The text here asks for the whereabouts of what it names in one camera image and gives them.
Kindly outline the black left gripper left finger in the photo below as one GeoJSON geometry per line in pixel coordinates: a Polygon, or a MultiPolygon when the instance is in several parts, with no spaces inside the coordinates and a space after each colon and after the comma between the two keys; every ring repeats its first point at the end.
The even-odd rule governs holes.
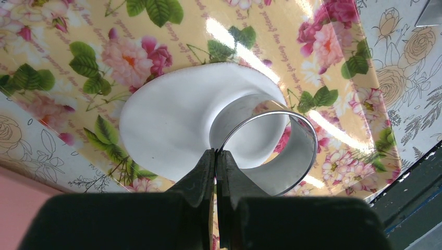
{"type": "Polygon", "coordinates": [[[211,249],[215,151],[165,192],[64,194],[47,200],[20,249],[211,249]]]}

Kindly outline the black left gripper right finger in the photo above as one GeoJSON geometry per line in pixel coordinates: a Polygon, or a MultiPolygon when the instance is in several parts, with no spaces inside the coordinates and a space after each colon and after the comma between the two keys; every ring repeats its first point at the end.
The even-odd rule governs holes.
{"type": "Polygon", "coordinates": [[[270,196],[216,154],[219,245],[226,249],[391,249],[369,205],[339,196],[270,196]]]}

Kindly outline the white dough ball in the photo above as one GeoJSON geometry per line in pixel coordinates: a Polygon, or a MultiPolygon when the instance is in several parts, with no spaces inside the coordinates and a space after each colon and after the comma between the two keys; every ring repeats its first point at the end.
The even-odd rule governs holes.
{"type": "Polygon", "coordinates": [[[265,74],[219,62],[179,69],[138,89],[124,104],[122,143],[142,168],[179,181],[209,148],[212,124],[235,100],[253,94],[284,104],[278,85],[265,74]]]}

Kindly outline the floral yellow tray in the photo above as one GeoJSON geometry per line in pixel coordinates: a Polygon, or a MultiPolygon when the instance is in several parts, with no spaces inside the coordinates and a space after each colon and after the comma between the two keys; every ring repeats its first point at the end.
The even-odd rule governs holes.
{"type": "Polygon", "coordinates": [[[165,192],[178,181],[129,156],[122,108],[162,75],[230,62],[265,74],[286,102],[248,95],[215,118],[212,244],[218,152],[270,196],[363,200],[392,179],[396,141],[354,1],[6,1],[1,95],[44,128],[32,147],[1,116],[1,165],[57,182],[59,138],[102,171],[74,185],[165,192]]]}

